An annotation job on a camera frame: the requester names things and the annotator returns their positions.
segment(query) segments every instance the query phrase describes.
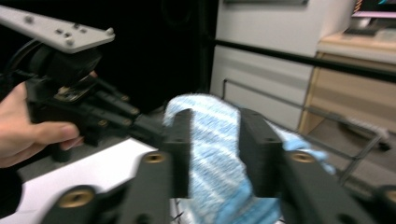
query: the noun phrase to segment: white table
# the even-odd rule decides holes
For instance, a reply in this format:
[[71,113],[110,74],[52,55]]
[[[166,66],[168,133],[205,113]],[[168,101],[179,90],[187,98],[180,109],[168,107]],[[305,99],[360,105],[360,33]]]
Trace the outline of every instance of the white table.
[[128,139],[80,161],[29,180],[23,184],[17,212],[0,224],[37,224],[65,190],[92,185],[99,192],[115,188],[135,175],[141,156],[156,148]]

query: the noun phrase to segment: white wall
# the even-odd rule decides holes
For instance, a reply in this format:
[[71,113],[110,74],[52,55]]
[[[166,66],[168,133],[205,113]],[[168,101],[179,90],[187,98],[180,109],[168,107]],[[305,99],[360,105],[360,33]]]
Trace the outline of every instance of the white wall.
[[[224,4],[219,0],[217,39],[315,56],[323,36],[347,28],[354,1],[309,0],[307,5],[276,6]],[[268,98],[261,91],[302,105],[311,73],[311,66],[216,47],[210,91],[221,96],[223,80],[230,80],[226,100],[296,129],[301,109]]]

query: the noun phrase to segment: human hand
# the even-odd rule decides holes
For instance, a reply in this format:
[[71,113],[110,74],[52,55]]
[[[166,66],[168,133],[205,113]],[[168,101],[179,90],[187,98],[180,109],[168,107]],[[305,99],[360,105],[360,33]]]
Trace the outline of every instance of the human hand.
[[60,148],[67,150],[83,143],[73,123],[46,121],[33,124],[26,94],[22,83],[0,104],[0,168],[25,161],[50,144],[60,143]]

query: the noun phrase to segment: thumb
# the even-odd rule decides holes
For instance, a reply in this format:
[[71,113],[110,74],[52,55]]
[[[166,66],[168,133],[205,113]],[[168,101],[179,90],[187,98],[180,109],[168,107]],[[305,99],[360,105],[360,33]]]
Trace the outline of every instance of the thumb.
[[38,144],[54,144],[79,136],[78,128],[69,122],[46,121],[33,125],[33,134]]

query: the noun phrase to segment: blue and white cloth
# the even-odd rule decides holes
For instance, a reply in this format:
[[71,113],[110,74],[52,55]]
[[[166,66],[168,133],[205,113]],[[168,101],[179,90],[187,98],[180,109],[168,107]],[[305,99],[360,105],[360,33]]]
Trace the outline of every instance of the blue and white cloth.
[[[240,113],[218,97],[186,94],[173,98],[165,109],[163,124],[191,109],[190,199],[181,199],[183,219],[193,224],[273,224],[280,217],[278,199],[257,198],[238,157]],[[283,140],[285,150],[302,149],[319,161],[327,155],[310,149],[298,134],[269,123]]]

